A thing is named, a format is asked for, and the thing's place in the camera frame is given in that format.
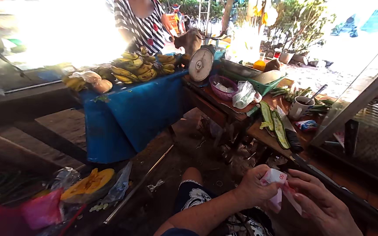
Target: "ladder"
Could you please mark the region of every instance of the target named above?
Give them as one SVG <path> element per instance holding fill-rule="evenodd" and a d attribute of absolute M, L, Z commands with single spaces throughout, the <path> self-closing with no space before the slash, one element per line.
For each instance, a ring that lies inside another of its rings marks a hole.
<path fill-rule="evenodd" d="M 208 3 L 207 11 L 202 12 L 202 3 Z M 208 33 L 208 23 L 210 21 L 210 8 L 211 8 L 211 0 L 199 0 L 199 14 L 198 14 L 198 29 L 201 29 L 201 14 L 207 14 L 206 24 L 205 24 L 205 32 L 204 34 L 207 35 Z"/>

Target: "plastic basket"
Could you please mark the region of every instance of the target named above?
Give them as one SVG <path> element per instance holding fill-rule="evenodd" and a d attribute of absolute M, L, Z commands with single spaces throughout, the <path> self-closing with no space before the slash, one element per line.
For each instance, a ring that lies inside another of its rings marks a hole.
<path fill-rule="evenodd" d="M 224 76 L 226 76 L 230 79 L 236 80 L 236 81 L 249 81 L 253 85 L 255 90 L 257 92 L 259 92 L 260 95 L 262 95 L 262 96 L 265 96 L 265 94 L 267 94 L 269 91 L 274 89 L 278 85 L 278 83 L 280 83 L 281 80 L 283 80 L 288 75 L 287 73 L 285 73 L 284 76 L 282 76 L 281 78 L 279 78 L 279 79 L 277 79 L 273 82 L 270 82 L 270 83 L 267 83 L 267 84 L 262 84 L 262 83 L 257 82 L 256 80 L 251 79 L 251 78 L 245 78 L 245 77 L 237 75 L 233 72 L 229 72 L 228 70 L 226 70 L 224 68 L 220 69 L 220 74 L 222 74 L 222 75 L 224 75 Z"/>
<path fill-rule="evenodd" d="M 215 83 L 220 83 L 227 88 L 232 87 L 234 89 L 234 92 L 233 93 L 227 93 L 227 92 L 221 91 L 214 86 Z M 213 92 L 219 98 L 221 98 L 224 101 L 230 101 L 231 99 L 233 99 L 234 94 L 236 94 L 237 91 L 239 90 L 239 88 L 237 88 L 236 83 L 234 83 L 229 78 L 225 78 L 225 77 L 220 76 L 218 74 L 210 76 L 210 84 L 211 84 L 211 88 L 212 88 Z"/>

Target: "purple basket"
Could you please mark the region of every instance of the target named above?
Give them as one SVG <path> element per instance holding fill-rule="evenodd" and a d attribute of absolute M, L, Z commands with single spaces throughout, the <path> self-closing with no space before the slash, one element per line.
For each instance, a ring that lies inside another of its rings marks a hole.
<path fill-rule="evenodd" d="M 233 93 L 227 93 L 227 92 L 224 92 L 224 91 L 221 91 L 221 90 L 217 89 L 214 86 L 217 83 L 220 83 L 220 84 L 224 85 L 227 88 L 230 88 L 230 87 L 233 88 L 234 92 Z M 221 98 L 224 101 L 230 101 L 233 98 L 233 96 L 237 93 L 237 91 L 239 90 L 239 88 L 237 88 L 237 84 L 236 83 L 234 83 L 229 78 L 225 78 L 225 77 L 219 76 L 219 75 L 213 75 L 213 76 L 211 76 L 210 77 L 210 84 L 211 84 L 211 88 L 213 89 L 213 92 L 219 98 Z"/>

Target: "monkey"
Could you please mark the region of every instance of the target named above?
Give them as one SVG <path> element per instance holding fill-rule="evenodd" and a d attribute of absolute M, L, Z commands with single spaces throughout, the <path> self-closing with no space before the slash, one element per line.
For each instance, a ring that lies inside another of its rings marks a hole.
<path fill-rule="evenodd" d="M 201 48 L 202 40 L 196 36 L 202 38 L 197 28 L 191 28 L 186 33 L 179 37 L 174 38 L 174 46 L 176 48 L 183 47 L 185 54 L 193 55 L 196 50 Z"/>

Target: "striped shirt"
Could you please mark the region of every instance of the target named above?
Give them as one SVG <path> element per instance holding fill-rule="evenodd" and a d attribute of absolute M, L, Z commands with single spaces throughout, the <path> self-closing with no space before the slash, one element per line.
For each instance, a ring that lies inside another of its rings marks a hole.
<path fill-rule="evenodd" d="M 170 35 L 161 22 L 164 10 L 160 3 L 157 0 L 150 1 L 154 4 L 154 11 L 144 19 L 135 16 L 128 0 L 114 0 L 114 12 L 116 27 L 120 30 L 128 30 L 133 35 L 134 45 L 130 47 L 136 46 L 139 49 L 145 46 L 149 53 L 153 54 L 164 48 L 165 38 Z"/>

